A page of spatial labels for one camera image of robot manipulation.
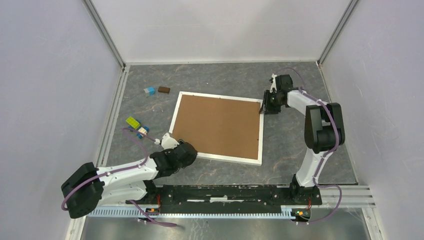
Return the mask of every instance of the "white wall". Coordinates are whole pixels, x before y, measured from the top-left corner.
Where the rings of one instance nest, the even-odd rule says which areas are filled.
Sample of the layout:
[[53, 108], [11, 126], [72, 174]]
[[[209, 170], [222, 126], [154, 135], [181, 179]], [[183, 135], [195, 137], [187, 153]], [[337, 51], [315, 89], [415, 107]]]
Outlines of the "white wall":
[[64, 239], [119, 71], [81, 0], [0, 1], [0, 239]]
[[126, 62], [317, 60], [349, 0], [93, 0]]
[[387, 239], [424, 239], [424, 1], [360, 1], [323, 64]]

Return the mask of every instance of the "stone-textured surface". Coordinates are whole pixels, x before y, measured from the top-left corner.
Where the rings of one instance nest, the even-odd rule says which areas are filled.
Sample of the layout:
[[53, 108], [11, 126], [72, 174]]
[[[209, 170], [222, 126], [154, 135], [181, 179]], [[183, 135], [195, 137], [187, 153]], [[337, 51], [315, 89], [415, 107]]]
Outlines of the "stone-textured surface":
[[[314, 62], [217, 63], [183, 65], [131, 66], [116, 128], [107, 159], [107, 166], [120, 165], [143, 158], [139, 146], [121, 132], [132, 116], [150, 128], [149, 135], [160, 138], [169, 131], [180, 91], [261, 99], [270, 87], [272, 73], [290, 74], [294, 85], [302, 81], [293, 67], [306, 80], [310, 94], [328, 101], [323, 79]], [[143, 89], [169, 87], [169, 94], [155, 93], [145, 97]], [[263, 126], [262, 166], [228, 163], [217, 160], [196, 160], [191, 166], [172, 176], [155, 180], [156, 184], [288, 184], [300, 168], [306, 153], [304, 117], [293, 108], [280, 114], [266, 115]], [[147, 139], [140, 140], [149, 154], [160, 151]], [[345, 146], [330, 157], [322, 170], [320, 183], [355, 183], [355, 176]]]

